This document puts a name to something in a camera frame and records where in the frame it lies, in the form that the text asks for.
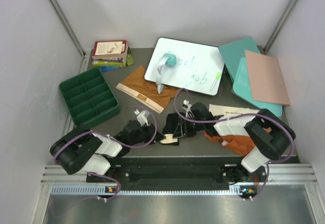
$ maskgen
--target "white wall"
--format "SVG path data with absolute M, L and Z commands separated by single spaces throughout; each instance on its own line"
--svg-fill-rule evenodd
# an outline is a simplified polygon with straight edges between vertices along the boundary
M 279 58 L 291 106 L 286 108 L 305 162 L 325 195 L 325 0 L 300 0 L 269 54 Z
M 127 39 L 154 47 L 161 37 L 222 45 L 253 36 L 265 45 L 290 0 L 58 0 L 84 50 Z
M 0 12 L 0 217 L 22 224 L 65 123 L 58 84 L 80 55 L 47 0 L 1 0 Z

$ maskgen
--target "gray floor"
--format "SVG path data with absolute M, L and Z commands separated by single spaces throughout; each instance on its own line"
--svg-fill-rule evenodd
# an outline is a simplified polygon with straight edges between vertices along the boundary
M 316 224 L 304 186 L 267 186 L 253 202 L 238 196 L 120 196 L 106 204 L 78 203 L 83 198 L 51 196 L 54 214 L 63 216 L 53 218 L 49 205 L 43 224 Z
M 95 129 L 103 133 L 110 135 L 115 135 L 119 133 L 129 120 L 136 119 L 133 109 L 135 106 L 142 106 L 143 104 L 136 99 L 130 97 L 129 95 L 117 90 L 116 85 L 126 78 L 135 68 L 138 66 L 147 67 L 153 53 L 153 48 L 143 48 L 143 49 L 132 49 L 132 55 L 135 60 L 135 64 L 120 68 L 113 71 L 108 71 L 104 73 L 108 83 L 113 88 L 113 91 L 119 100 L 121 112 L 119 115 L 113 117 L 112 119 L 98 125 Z M 221 105 L 221 106 L 233 106 L 233 107 L 243 107 L 257 109 L 255 106 L 247 103 L 238 96 L 234 95 L 232 92 L 232 82 L 230 77 L 222 76 L 221 84 L 219 87 L 218 94 L 216 96 L 209 96 L 200 93 L 190 92 L 189 100 L 193 103 L 202 102 L 207 107 L 209 104 Z M 185 93 L 182 93 L 178 100 L 179 108 L 181 108 L 182 101 L 186 99 Z M 161 114 L 155 113 L 154 115 L 157 119 L 158 130 L 162 131 L 166 124 L 166 117 L 170 113 L 174 113 L 173 100 L 169 103 L 166 109 Z M 232 151 L 220 146 L 219 143 L 211 143 L 208 139 L 203 136 L 203 133 L 199 133 L 194 138 L 180 139 L 179 146 L 170 145 L 150 145 L 141 149 L 131 149 L 131 152 L 127 156 L 237 156 L 237 154 Z

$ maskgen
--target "marker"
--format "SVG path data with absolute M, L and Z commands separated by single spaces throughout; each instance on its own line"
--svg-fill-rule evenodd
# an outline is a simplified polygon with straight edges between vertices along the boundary
M 214 80 L 214 82 L 213 82 L 211 88 L 210 88 L 210 91 L 213 90 L 214 86 L 217 84 L 217 82 L 218 82 L 218 80 L 220 79 L 220 77 L 221 77 L 221 73 L 218 73 L 217 76 L 215 77 L 215 80 Z

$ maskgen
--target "stack of books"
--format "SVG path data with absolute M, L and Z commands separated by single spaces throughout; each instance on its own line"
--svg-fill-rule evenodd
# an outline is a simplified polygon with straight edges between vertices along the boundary
M 134 64 L 126 40 L 97 41 L 92 52 L 92 65 L 102 72 L 123 68 Z

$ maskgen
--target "green plastic tray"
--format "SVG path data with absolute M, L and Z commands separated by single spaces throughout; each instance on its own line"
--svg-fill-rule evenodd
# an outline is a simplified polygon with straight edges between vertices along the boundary
M 60 83 L 59 90 L 76 126 L 93 128 L 120 112 L 119 103 L 99 68 Z

